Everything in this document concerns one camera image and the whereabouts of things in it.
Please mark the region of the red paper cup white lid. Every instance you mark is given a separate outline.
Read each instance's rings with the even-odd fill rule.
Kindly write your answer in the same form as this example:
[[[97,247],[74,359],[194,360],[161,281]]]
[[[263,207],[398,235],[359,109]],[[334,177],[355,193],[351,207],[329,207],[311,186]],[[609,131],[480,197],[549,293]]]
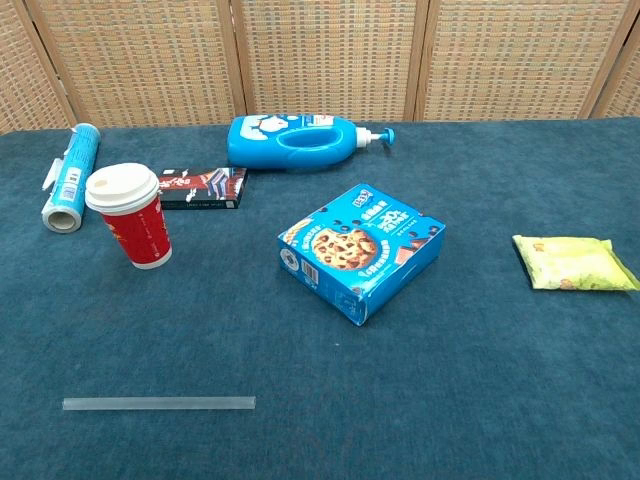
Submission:
[[[153,269],[171,258],[159,180],[147,166],[120,163],[95,171],[87,179],[85,202],[101,215],[135,267]]]

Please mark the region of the blue plastic wrap roll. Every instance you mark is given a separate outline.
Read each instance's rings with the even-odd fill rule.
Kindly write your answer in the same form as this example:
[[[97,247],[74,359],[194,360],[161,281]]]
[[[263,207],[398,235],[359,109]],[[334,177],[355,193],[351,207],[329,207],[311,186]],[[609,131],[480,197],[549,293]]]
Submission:
[[[86,182],[92,174],[101,140],[99,130],[89,123],[76,124],[61,158],[55,158],[42,184],[49,198],[41,211],[51,231],[68,234],[78,230],[85,209]]]

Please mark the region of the blue cookie box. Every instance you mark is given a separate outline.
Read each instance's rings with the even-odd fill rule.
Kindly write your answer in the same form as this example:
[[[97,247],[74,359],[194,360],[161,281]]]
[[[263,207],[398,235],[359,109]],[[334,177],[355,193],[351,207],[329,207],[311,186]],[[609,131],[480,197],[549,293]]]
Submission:
[[[278,236],[280,265],[361,326],[439,256],[445,231],[361,183]]]

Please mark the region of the black flat printed box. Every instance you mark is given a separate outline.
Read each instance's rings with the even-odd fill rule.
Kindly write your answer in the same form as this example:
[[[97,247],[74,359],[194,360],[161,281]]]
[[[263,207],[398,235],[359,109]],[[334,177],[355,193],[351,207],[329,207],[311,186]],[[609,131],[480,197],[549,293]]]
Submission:
[[[237,209],[246,185],[247,169],[164,169],[158,174],[158,179],[159,197],[164,209]]]

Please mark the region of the yellow-green snack bag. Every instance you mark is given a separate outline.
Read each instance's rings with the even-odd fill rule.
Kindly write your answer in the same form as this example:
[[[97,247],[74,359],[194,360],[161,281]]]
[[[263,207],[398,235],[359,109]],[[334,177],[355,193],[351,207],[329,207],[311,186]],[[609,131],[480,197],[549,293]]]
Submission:
[[[533,289],[640,291],[640,280],[609,239],[513,235],[512,240]]]

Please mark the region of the blue pump detergent bottle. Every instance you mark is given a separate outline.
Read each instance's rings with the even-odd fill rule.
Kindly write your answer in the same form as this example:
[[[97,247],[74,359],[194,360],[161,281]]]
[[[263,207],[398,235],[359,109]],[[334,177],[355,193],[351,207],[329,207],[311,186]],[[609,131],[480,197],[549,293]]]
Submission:
[[[234,167],[254,170],[321,168],[340,163],[373,141],[391,145],[395,132],[375,134],[339,116],[247,115],[234,118],[227,156]]]

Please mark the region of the woven bamboo folding screen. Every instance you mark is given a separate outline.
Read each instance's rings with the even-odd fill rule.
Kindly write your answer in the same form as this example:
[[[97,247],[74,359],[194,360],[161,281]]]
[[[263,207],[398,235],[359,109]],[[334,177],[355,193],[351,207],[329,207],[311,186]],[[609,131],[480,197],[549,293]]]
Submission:
[[[0,0],[0,135],[640,116],[640,0]]]

